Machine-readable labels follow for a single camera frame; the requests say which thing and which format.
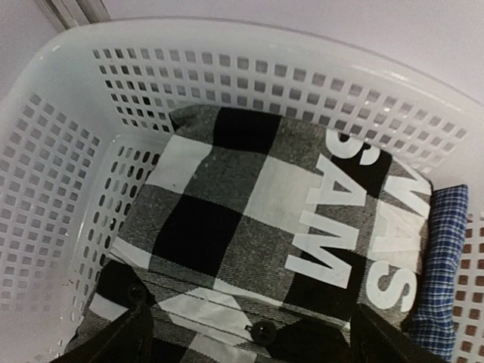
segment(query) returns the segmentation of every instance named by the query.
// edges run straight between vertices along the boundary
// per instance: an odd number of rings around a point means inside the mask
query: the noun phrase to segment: white plastic basket
[[[474,311],[484,293],[482,107],[396,62],[328,39],[164,19],[58,36],[2,104],[0,362],[49,361],[63,352],[110,243],[172,133],[169,111],[188,104],[321,123],[408,161],[436,188],[469,184],[473,237],[459,273],[468,285],[456,301],[455,360],[484,361],[484,316]]]

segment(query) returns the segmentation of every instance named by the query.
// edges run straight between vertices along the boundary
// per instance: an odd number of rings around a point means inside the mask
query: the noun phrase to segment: wall
[[[484,4],[462,0],[104,0],[113,19],[248,20],[370,49],[484,103]]]
[[[57,32],[33,0],[0,0],[0,101]]]

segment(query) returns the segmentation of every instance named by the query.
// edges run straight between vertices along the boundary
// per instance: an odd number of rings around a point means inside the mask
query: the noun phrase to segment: blue checkered cloth
[[[456,333],[452,321],[454,279],[467,224],[466,185],[435,191],[430,209],[430,243],[422,291],[410,329],[419,346],[451,360]]]

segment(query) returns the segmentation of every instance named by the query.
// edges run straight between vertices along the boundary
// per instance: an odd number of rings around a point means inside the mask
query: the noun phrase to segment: folded clothing
[[[172,347],[167,361],[177,363],[194,355],[345,362],[340,330],[358,303],[397,327],[408,317],[430,209],[420,174],[294,119],[208,106],[170,116],[176,133],[130,210],[111,251],[116,261],[101,273],[109,282],[99,284],[71,347],[128,307],[125,290],[116,290],[126,278],[110,272],[119,262],[153,296],[154,350]],[[267,346],[249,332],[261,322],[276,330]]]
[[[452,320],[454,282],[464,247],[468,203],[466,185],[433,193],[428,257],[410,329],[414,343],[446,361],[451,361],[456,339]]]

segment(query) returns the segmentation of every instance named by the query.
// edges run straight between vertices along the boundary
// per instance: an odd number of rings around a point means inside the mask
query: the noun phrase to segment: blue plaid fabric
[[[451,360],[456,333],[452,321],[454,279],[467,224],[466,185],[435,191],[430,209],[430,243],[417,312],[410,336],[414,343]]]

